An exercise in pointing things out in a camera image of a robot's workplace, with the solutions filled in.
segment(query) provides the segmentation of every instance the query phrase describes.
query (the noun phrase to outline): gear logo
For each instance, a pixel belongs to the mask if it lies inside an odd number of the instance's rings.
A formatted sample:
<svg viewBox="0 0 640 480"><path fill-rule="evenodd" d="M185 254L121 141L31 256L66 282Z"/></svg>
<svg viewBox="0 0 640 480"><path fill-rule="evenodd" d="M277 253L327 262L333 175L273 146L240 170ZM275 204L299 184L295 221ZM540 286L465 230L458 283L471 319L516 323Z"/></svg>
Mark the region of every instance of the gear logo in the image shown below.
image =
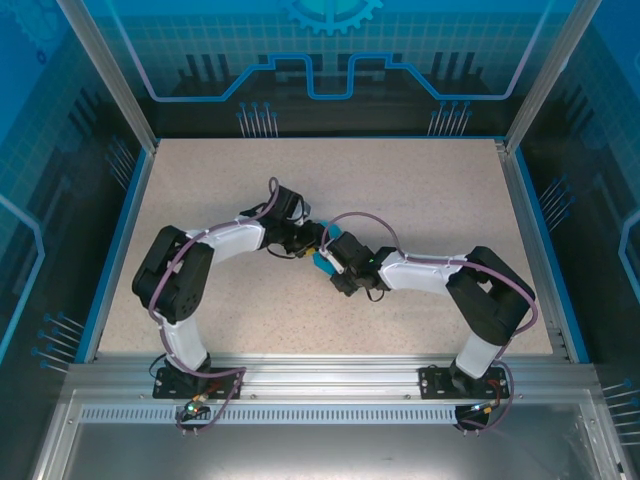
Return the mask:
<svg viewBox="0 0 640 480"><path fill-rule="evenodd" d="M360 28L362 20L371 20L373 10L382 7L381 0L281 0L289 12L289 20L297 20L301 28L310 27L318 35L336 30L346 34Z"/></svg>
<svg viewBox="0 0 640 480"><path fill-rule="evenodd" d="M0 16L11 13L39 49L56 38L60 25L55 0L0 0Z"/></svg>

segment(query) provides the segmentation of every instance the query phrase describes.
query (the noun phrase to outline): blue acrylic wall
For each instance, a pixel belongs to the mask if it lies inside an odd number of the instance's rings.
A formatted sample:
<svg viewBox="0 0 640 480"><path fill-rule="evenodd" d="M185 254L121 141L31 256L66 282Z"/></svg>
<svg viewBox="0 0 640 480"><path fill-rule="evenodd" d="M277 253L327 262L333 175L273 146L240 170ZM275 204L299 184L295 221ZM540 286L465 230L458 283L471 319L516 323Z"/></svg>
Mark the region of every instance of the blue acrylic wall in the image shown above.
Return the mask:
<svg viewBox="0 0 640 480"><path fill-rule="evenodd" d="M0 0L0 105L0 464L24 479L77 346L45 317L82 329L140 145L52 0Z"/></svg>
<svg viewBox="0 0 640 480"><path fill-rule="evenodd" d="M87 2L156 133L205 137L504 134L573 4Z"/></svg>
<svg viewBox="0 0 640 480"><path fill-rule="evenodd" d="M604 386L640 382L639 19L603 1L522 145Z"/></svg>

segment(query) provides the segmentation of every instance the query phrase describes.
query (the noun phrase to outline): speckled work surface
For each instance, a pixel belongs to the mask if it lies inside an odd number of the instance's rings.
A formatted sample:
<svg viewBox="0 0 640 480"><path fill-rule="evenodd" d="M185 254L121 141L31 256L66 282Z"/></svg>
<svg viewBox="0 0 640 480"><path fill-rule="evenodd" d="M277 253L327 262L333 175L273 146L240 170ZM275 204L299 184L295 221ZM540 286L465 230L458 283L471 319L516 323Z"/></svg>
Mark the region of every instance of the speckled work surface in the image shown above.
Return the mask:
<svg viewBox="0 0 640 480"><path fill-rule="evenodd" d="M314 219L351 210L382 216L406 251L465 254L486 245L528 282L525 257L493 140L163 140L151 172L99 350L156 352L153 321L131 281L158 230L205 228L267 200L267 180L304 195ZM367 219L341 226L372 249L391 245ZM450 298L417 291L371 303L338 293L311 259L266 251L211 269L198 324L211 352L455 353L469 328ZM510 353L551 353L544 322Z"/></svg>

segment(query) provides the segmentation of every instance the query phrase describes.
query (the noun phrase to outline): enclosure frame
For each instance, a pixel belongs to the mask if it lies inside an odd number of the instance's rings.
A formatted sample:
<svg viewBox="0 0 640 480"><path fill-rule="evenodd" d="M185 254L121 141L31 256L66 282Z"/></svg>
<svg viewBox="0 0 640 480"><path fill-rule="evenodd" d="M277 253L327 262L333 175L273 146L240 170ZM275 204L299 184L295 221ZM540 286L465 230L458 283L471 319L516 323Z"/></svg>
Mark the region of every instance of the enclosure frame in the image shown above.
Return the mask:
<svg viewBox="0 0 640 480"><path fill-rule="evenodd" d="M551 50L537 80L527 95L505 138L496 138L515 216L527 258L545 311L545 322L553 353L547 356L507 356L512 367L518 394L514 406L526 404L571 404L581 411L579 423L589 440L592 459L601 478L620 478L619 467L631 477L634 473L626 461L615 432L600 384L592 364L584 362L582 340L575 319L567 318L562 298L563 285L557 285L540 225L536 219L535 198L528 191L528 172L519 160L519 145L540 110L563 65L575 49L601 0L578 0ZM138 140L149 155L138 165L131 183L130 200L123 210L121 235L114 239L110 263L105 266L99 293L87 325L93 335L85 345L80 364L71 365L53 415L49 431L34 472L34 479L63 478L69 464L76 434L87 408L153 408L178 405L177 401L154 400L150 396L148 355L96 355L100 333L120 274L133 232L137 212L153 166L157 140L126 84L115 59L81 0L58 0L72 28L121 108ZM450 355L362 356L362 355L220 355L216 366L246 365L241 399L236 406L268 408L279 406L295 411L301 404L318 408L350 405L369 408L385 405L401 410L410 405L430 408L460 404L459 401L421 400L416 370L430 364L448 366ZM327 383L327 375L332 381ZM105 418L105 423L114 423Z"/></svg>

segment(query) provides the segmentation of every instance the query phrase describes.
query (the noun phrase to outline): black mounting plate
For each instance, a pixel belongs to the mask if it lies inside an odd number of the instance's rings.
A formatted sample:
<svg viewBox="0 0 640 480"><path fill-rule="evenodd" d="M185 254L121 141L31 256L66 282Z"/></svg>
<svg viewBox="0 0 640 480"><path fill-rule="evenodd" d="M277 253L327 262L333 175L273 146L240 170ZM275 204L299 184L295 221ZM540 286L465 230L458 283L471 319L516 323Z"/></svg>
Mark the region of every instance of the black mounting plate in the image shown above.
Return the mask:
<svg viewBox="0 0 640 480"><path fill-rule="evenodd" d="M228 368L210 368L208 373L220 373L229 370ZM184 381L181 381L180 377L171 371L167 367L161 367L156 373L156 381L153 386L153 398L157 399L170 399L170 400L189 400L196 395L207 390L207 388L214 383L219 383L220 386L209 394L210 400L224 400L229 395L233 382L236 380L236 375L230 375L223 378L215 378L208 380L205 386L201 386L196 391L193 385L189 385ZM233 399L240 398L240 391L242 385L238 387L233 394Z"/></svg>
<svg viewBox="0 0 640 480"><path fill-rule="evenodd" d="M499 367L490 367L483 377L474 382L470 395L466 397L463 397L460 391L453 386L448 367L432 366L418 369L418 386L423 400L493 400L496 398L496 391L489 384L489 380L497 380L501 385L501 399L509 398L506 374L504 369Z"/></svg>

